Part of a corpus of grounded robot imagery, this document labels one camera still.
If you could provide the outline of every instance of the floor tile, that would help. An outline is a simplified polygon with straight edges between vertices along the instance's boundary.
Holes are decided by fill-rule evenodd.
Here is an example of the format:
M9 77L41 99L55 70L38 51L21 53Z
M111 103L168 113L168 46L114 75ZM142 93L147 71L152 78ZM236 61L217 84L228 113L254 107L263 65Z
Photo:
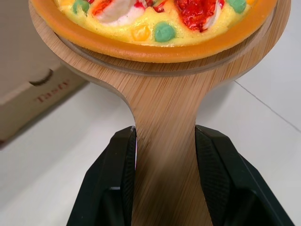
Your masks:
M301 131L301 1L276 46L238 83Z

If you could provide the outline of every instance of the toy pizza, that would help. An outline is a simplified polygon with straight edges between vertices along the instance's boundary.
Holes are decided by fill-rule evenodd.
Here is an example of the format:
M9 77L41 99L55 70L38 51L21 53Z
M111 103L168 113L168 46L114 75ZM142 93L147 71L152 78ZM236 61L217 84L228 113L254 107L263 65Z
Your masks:
M197 45L239 23L256 0L54 0L79 26L121 42Z

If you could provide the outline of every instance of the red tomato topping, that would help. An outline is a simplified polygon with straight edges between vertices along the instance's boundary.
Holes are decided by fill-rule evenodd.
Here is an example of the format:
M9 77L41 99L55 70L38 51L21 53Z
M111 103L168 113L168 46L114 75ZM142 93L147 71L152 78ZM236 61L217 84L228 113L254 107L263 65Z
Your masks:
M164 13L164 5L167 2L167 0L164 0L163 2L161 2L158 6L153 6L153 9L157 12L157 13Z
M98 5L96 5L93 10L92 10L92 14L93 15L97 15L101 12L103 12L103 10L111 4L113 0L103 0L101 1Z
M225 0L219 0L221 8L224 8Z
M208 18L215 13L216 0L175 0L180 18L191 30L203 31Z

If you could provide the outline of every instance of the wood grain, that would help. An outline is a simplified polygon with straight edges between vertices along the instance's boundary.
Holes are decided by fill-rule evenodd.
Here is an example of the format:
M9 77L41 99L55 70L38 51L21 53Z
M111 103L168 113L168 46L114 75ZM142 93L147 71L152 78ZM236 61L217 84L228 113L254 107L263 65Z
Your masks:
M179 64L148 64L65 44L30 4L37 32L63 63L114 91L133 113L138 136L133 226L212 224L195 153L198 107L212 88L243 75L266 56L284 31L290 6L290 0L278 0L274 14L253 37L218 56Z

